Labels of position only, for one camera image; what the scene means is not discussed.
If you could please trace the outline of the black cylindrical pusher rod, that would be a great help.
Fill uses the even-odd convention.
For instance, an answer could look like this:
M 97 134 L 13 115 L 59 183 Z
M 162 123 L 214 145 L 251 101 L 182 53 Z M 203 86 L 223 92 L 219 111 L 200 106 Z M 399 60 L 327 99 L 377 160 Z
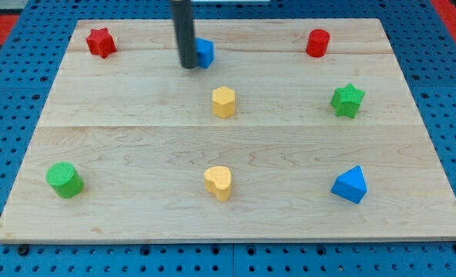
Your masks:
M 182 67 L 191 69 L 197 66 L 196 34 L 193 8 L 190 0 L 170 0 L 173 26 Z

